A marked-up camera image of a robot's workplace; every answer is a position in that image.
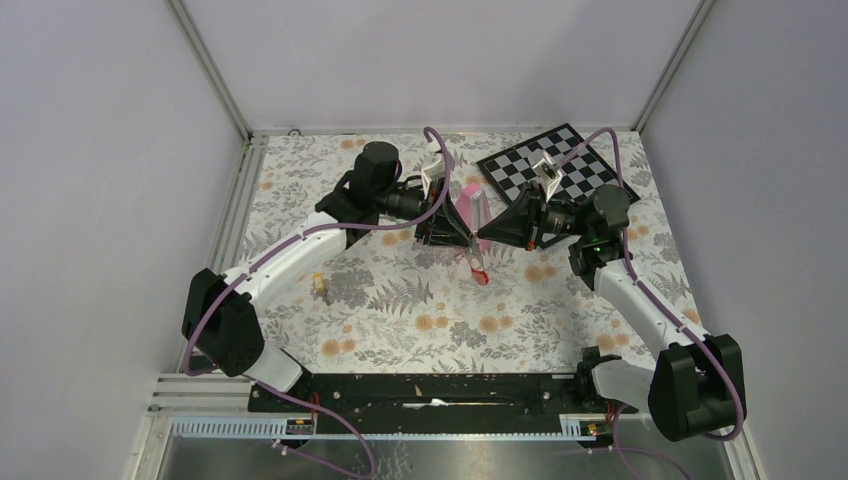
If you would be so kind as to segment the red tag key bunch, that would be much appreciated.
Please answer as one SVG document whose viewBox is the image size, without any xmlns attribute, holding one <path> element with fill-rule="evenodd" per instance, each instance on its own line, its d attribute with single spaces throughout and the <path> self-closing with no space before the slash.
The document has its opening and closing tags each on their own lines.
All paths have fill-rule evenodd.
<svg viewBox="0 0 848 480">
<path fill-rule="evenodd" d="M 484 253 L 491 246 L 490 240 L 473 238 L 471 246 L 466 250 L 466 260 L 470 267 L 471 277 L 479 286 L 489 284 L 489 275 L 486 272 Z"/>
</svg>

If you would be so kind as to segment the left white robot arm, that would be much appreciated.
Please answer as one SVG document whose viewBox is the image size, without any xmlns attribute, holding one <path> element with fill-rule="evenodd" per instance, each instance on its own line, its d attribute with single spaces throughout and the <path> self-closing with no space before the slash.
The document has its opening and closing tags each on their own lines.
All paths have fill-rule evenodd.
<svg viewBox="0 0 848 480">
<path fill-rule="evenodd" d="M 272 398 L 288 411 L 309 401 L 310 385 L 301 364 L 267 345 L 259 315 L 294 281 L 351 248 L 372 231 L 417 227 L 425 243 L 468 247 L 470 233 L 450 202 L 455 160 L 436 137 L 428 146 L 434 161 L 419 174 L 400 177 L 399 151 L 391 143 L 365 144 L 333 189 L 288 237 L 253 258 L 217 274 L 205 268 L 190 282 L 181 332 L 188 351 L 199 350 L 210 366 L 195 370 L 190 353 L 183 358 L 189 376 L 215 369 L 272 388 Z"/>
</svg>

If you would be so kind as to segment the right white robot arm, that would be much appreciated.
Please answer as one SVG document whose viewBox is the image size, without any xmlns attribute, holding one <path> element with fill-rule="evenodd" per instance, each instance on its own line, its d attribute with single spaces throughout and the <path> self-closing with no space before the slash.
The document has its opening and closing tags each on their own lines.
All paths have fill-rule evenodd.
<svg viewBox="0 0 848 480">
<path fill-rule="evenodd" d="M 729 335 L 712 335 L 643 281 L 626 240 L 630 198 L 611 184 L 580 203 L 547 201 L 535 182 L 481 227 L 481 239 L 531 251 L 539 239 L 574 235 L 572 273 L 610 303 L 648 347 L 652 370 L 622 359 L 601 360 L 573 386 L 575 402 L 597 412 L 611 400 L 650 415 L 670 441 L 704 435 L 729 441 L 746 418 L 741 348 Z"/>
</svg>

